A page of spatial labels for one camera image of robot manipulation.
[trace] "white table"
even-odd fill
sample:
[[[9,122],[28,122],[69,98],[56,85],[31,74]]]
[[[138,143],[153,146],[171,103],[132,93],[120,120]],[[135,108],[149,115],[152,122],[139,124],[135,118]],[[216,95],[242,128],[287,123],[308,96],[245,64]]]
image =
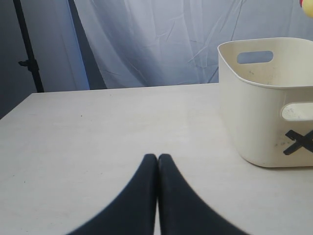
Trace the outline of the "white table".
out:
[[[313,169],[243,160],[218,94],[217,84],[32,94],[0,120],[0,233],[70,232],[111,202],[144,154],[170,153],[239,228],[312,234]]]

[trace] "white plastic bin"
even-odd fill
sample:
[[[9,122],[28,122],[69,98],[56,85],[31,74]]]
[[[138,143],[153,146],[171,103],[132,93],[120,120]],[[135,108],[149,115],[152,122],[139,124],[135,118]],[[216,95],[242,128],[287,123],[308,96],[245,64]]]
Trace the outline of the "white plastic bin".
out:
[[[218,51],[222,117],[239,154],[264,167],[313,166],[313,42],[255,39]],[[272,60],[238,63],[261,51]]]

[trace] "black light stand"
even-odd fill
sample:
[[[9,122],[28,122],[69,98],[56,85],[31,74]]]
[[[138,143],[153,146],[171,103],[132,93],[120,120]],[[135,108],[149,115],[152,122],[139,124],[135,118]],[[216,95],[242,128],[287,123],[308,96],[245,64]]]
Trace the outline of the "black light stand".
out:
[[[25,22],[25,17],[24,17],[21,1],[20,0],[13,0],[13,3],[14,3],[16,15],[17,15],[18,20],[19,20],[20,29],[21,29],[23,40],[24,40],[26,53],[28,56],[28,60],[19,61],[19,65],[21,65],[23,67],[27,67],[28,70],[32,73],[37,92],[38,93],[45,92],[43,84],[41,82],[40,74],[39,74],[38,63],[35,59],[34,51],[33,51],[33,48],[32,48],[31,42],[30,42],[30,38],[29,38],[28,30],[27,30],[27,25]]]

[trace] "yellow object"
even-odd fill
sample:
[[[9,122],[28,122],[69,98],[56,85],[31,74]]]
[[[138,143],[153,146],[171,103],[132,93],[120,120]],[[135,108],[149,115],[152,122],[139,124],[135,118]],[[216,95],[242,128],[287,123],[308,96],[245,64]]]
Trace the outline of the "yellow object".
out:
[[[313,0],[303,0],[302,9],[308,17],[313,18]]]

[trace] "basket handle hole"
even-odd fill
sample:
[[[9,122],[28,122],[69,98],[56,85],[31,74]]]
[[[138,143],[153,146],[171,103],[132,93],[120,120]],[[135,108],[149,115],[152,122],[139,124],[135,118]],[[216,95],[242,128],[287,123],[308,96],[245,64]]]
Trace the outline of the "basket handle hole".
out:
[[[292,103],[284,107],[283,119],[287,121],[313,120],[313,103]]]
[[[274,55],[272,51],[251,51],[242,52],[237,56],[238,64],[255,64],[255,63],[267,63],[273,59]]]

